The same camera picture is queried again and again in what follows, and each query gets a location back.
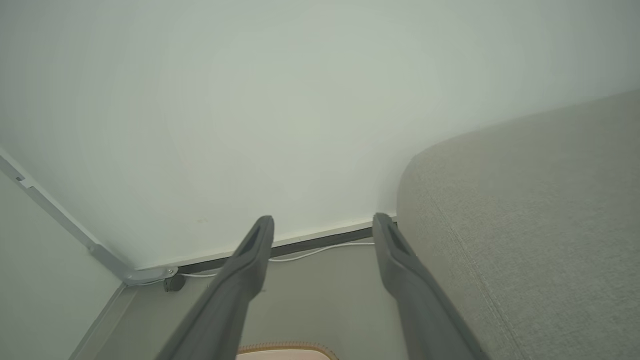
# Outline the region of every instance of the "beige rug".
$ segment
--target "beige rug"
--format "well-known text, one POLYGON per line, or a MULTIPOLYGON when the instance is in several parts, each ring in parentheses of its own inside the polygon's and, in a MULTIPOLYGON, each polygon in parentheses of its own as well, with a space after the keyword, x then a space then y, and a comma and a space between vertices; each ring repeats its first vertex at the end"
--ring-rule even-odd
POLYGON ((241 347, 236 360, 338 360, 326 347, 316 343, 263 343, 241 347))

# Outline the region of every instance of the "gray plastic arm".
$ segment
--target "gray plastic arm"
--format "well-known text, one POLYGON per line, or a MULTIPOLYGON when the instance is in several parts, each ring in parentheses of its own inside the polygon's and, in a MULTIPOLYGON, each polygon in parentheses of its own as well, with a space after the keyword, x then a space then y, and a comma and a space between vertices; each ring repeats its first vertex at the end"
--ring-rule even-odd
POLYGON ((244 318, 262 289, 273 218, 261 217, 189 311, 157 360, 234 360, 244 318))
POLYGON ((373 238, 382 282, 397 301, 409 359, 488 359, 388 215, 374 216, 373 238))

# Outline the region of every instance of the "white wall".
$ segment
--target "white wall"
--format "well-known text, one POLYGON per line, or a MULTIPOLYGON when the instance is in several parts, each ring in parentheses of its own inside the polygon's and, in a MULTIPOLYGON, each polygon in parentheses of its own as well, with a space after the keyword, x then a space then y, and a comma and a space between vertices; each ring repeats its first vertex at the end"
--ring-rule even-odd
POLYGON ((0 359, 68 359, 120 285, 0 172, 0 359))
POLYGON ((412 154, 640 87, 640 2, 8 1, 0 142, 133 265, 395 210, 412 154))

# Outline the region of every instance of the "baseboard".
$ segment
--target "baseboard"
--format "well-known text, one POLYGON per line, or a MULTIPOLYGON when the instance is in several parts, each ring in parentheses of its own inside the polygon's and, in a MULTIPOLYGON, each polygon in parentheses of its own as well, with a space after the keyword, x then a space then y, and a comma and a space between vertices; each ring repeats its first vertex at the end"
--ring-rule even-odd
MULTIPOLYGON (((396 221, 395 214, 390 214, 390 216, 391 216, 391 219, 393 219, 393 221, 396 221)), ((371 226, 372 226, 372 220, 358 220, 358 221, 350 222, 347 224, 334 226, 328 229, 323 229, 320 231, 311 230, 297 236, 292 236, 291 234, 285 234, 281 236, 281 239, 275 239, 272 247, 274 248, 282 247, 284 245, 290 245, 290 244, 299 243, 303 241, 309 241, 313 239, 327 238, 333 235, 351 233, 354 231, 370 228, 371 226)), ((216 254, 206 255, 206 256, 189 256, 189 257, 185 257, 184 259, 176 259, 168 264, 162 263, 157 265, 144 266, 141 268, 137 268, 136 270, 142 270, 144 268, 152 268, 152 267, 160 267, 160 266, 186 266, 186 265, 193 265, 198 263, 205 263, 205 262, 213 261, 217 259, 228 258, 234 253, 234 251, 235 249, 230 251, 225 251, 225 252, 219 252, 216 254)))

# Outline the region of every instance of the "dark baseboard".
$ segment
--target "dark baseboard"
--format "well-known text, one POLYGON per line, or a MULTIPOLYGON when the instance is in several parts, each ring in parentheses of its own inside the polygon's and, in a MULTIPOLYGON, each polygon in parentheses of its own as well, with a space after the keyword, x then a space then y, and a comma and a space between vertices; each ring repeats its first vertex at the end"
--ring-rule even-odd
MULTIPOLYGON (((293 254, 294 252, 301 252, 341 243, 348 243, 351 241, 370 238, 371 236, 373 235, 370 227, 361 230, 350 231, 348 233, 323 236, 322 238, 316 238, 307 241, 301 241, 298 243, 274 247, 271 249, 271 257, 275 258, 277 256, 293 254)), ((227 259, 228 258, 221 258, 210 261, 203 261, 201 263, 191 265, 180 266, 178 267, 178 274, 195 274, 198 272, 221 268, 227 262, 227 259)))

